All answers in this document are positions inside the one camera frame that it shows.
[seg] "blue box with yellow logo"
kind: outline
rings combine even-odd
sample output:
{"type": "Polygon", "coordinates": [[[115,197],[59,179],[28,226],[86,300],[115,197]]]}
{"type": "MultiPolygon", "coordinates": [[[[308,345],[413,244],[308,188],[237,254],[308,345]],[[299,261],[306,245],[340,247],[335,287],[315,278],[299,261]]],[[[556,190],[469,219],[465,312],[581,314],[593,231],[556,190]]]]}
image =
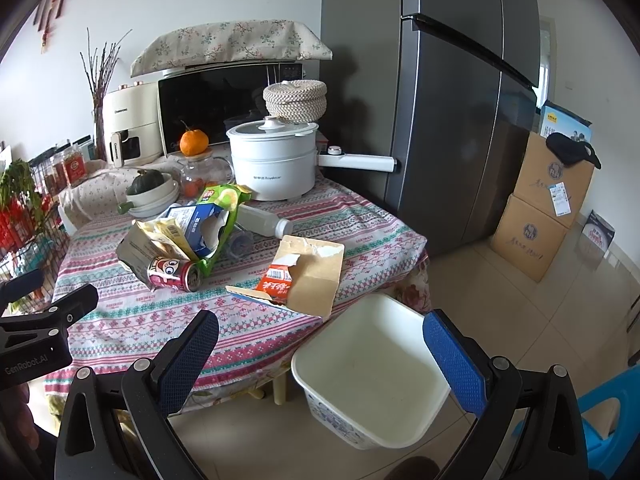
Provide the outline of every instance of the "blue box with yellow logo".
{"type": "Polygon", "coordinates": [[[577,114],[546,101],[540,111],[540,135],[545,139],[559,132],[573,140],[591,142],[591,123],[577,114]]]}

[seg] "woven basket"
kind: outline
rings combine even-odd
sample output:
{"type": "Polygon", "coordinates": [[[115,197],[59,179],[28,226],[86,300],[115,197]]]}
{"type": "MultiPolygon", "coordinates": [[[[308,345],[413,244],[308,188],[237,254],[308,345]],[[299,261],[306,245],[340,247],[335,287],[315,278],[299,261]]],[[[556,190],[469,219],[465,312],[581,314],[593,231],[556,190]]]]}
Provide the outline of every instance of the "woven basket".
{"type": "Polygon", "coordinates": [[[297,80],[267,86],[262,97],[271,115],[293,123],[311,123],[326,110],[325,94],[322,81],[297,80]]]}

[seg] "tile floor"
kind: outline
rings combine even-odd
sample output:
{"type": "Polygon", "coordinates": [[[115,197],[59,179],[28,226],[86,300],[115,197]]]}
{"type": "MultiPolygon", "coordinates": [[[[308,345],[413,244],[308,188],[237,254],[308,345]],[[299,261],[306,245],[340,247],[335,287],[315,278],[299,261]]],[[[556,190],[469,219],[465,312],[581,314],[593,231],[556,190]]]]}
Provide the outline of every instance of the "tile floor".
{"type": "MultiPolygon", "coordinates": [[[[530,370],[563,364],[580,396],[625,369],[626,319],[640,285],[621,265],[604,260],[592,269],[584,264],[575,251],[579,236],[577,227],[569,232],[540,283],[497,256],[487,241],[434,258],[429,268],[433,306],[490,356],[505,355],[530,370]]],[[[34,394],[37,410],[40,396],[34,394]]],[[[521,412],[512,427],[524,416],[521,412]]],[[[600,406],[589,416],[606,433],[615,406],[600,406]]],[[[450,397],[414,446],[359,451],[311,417],[303,392],[289,378],[284,406],[276,406],[270,396],[244,396],[170,420],[211,480],[382,480],[411,455],[444,465],[474,418],[450,397]]],[[[512,445],[505,438],[487,479],[499,478],[512,445]]]]}

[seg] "blue plastic stool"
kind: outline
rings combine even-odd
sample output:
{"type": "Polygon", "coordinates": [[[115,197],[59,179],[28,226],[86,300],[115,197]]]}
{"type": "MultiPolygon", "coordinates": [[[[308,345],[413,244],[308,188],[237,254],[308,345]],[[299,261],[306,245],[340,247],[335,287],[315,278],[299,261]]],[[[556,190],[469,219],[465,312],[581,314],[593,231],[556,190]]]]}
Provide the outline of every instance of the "blue plastic stool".
{"type": "MultiPolygon", "coordinates": [[[[584,418],[582,428],[587,442],[589,468],[596,469],[607,478],[611,478],[640,434],[640,367],[629,368],[580,397],[578,399],[580,413],[590,410],[607,399],[620,401],[620,417],[616,431],[607,438],[602,438],[584,418]]],[[[521,429],[522,423],[519,423],[513,434],[518,435],[521,429]]]]}

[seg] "wall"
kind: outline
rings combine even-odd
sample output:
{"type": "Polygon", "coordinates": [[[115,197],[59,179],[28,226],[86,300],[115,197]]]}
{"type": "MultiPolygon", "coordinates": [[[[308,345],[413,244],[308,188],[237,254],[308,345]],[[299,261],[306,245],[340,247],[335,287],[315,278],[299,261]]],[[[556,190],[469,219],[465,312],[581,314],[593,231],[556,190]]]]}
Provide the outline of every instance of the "wall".
{"type": "Polygon", "coordinates": [[[319,36],[320,12],[321,0],[67,0],[62,16],[53,20],[44,54],[41,33],[27,20],[0,62],[0,140],[12,146],[14,156],[31,158],[60,139],[92,133],[92,100],[79,55],[86,52],[87,27],[93,46],[133,29],[122,44],[113,90],[131,81],[133,60],[165,32],[200,23],[285,18],[305,23],[319,36]]]}
{"type": "Polygon", "coordinates": [[[556,26],[554,101],[593,122],[596,170],[581,213],[595,209],[640,266],[640,56],[602,0],[538,0],[556,26]]]}

